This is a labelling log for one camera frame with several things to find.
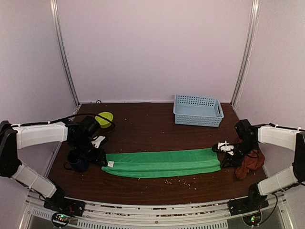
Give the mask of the green towel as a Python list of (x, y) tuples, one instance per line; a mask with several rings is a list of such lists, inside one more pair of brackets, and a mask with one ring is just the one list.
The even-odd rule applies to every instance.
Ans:
[(217, 154), (210, 148), (179, 151), (107, 154), (101, 170), (130, 178), (181, 177), (221, 170)]

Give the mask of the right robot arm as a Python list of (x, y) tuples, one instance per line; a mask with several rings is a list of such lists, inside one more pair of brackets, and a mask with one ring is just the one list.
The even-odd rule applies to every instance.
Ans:
[(224, 167), (238, 167), (250, 152), (261, 145), (274, 146), (294, 154), (291, 165), (276, 174), (251, 185), (247, 197), (243, 198), (247, 210), (255, 210), (266, 202), (270, 194), (286, 191), (305, 183), (305, 131), (302, 128), (284, 127), (280, 125), (253, 125), (247, 119), (240, 120), (234, 126), (239, 143), (219, 142), (216, 150), (224, 154)]

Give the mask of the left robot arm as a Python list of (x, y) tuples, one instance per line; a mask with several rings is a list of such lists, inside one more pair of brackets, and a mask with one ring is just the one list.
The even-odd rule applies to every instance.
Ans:
[(64, 212), (69, 204), (64, 191), (49, 179), (29, 168), (18, 158), (18, 150), (29, 146), (53, 142), (67, 142), (72, 151), (86, 162), (105, 166), (106, 153), (102, 147), (106, 137), (95, 137), (101, 125), (90, 114), (80, 122), (70, 117), (54, 121), (11, 124), (2, 121), (0, 124), (0, 175), (12, 178), (35, 190), (45, 197), (46, 203), (58, 212)]

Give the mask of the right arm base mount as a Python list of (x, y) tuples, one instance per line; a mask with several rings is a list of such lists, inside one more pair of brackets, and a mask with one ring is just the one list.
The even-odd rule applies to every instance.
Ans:
[(251, 199), (250, 197), (244, 197), (240, 199), (231, 199), (228, 202), (231, 216), (257, 211), (268, 206), (269, 203), (265, 198)]

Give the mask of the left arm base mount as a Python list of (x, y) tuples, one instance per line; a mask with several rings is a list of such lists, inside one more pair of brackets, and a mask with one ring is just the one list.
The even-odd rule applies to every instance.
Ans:
[(46, 199), (43, 206), (46, 209), (64, 213), (65, 215), (81, 217), (85, 209), (85, 202), (65, 198), (63, 205), (55, 205), (55, 203), (52, 203), (50, 200)]

